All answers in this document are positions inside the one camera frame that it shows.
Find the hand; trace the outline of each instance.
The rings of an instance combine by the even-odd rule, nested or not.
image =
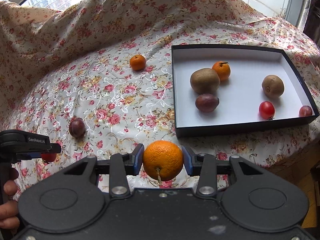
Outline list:
[[[8,196],[14,196],[18,191],[18,186],[14,180],[19,176],[16,169],[11,168],[9,173],[9,180],[4,184],[4,192]],[[18,214],[18,204],[14,200],[9,200],[7,203],[0,205],[0,228],[15,229],[20,225]]]

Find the wooden floor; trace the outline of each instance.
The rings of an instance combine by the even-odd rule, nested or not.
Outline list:
[[[316,199],[314,182],[310,174],[310,168],[320,161],[320,145],[315,144],[305,150],[301,158],[297,158],[297,162],[286,167],[284,165],[272,166],[269,170],[287,181],[297,185],[302,189],[309,198],[309,211],[302,224],[302,227],[316,227]]]

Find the black robotic gripper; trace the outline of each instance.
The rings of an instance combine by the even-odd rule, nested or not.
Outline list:
[[[27,189],[18,202],[26,227],[14,239],[313,239],[300,227],[306,195],[237,155],[221,161],[182,147],[188,175],[200,176],[195,190],[131,192],[126,175],[139,174],[143,152],[139,144],[110,160],[89,156]],[[97,187],[100,174],[109,174],[109,193]],[[217,190],[218,174],[228,175],[228,188]]]

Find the circular cover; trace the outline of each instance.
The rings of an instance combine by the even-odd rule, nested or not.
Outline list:
[[[21,217],[46,232],[70,232],[91,223],[103,209],[105,197],[81,177],[64,175],[52,180],[52,176],[33,185],[19,199]]]
[[[259,232],[282,231],[298,224],[308,212],[306,195],[295,185],[274,178],[241,177],[222,195],[224,213],[238,225]]]

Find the tomato stem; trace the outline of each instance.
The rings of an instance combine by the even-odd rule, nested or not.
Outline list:
[[[161,178],[160,178],[160,169],[156,168],[156,171],[157,171],[157,175],[158,175],[159,186],[162,186],[162,181],[161,181]]]

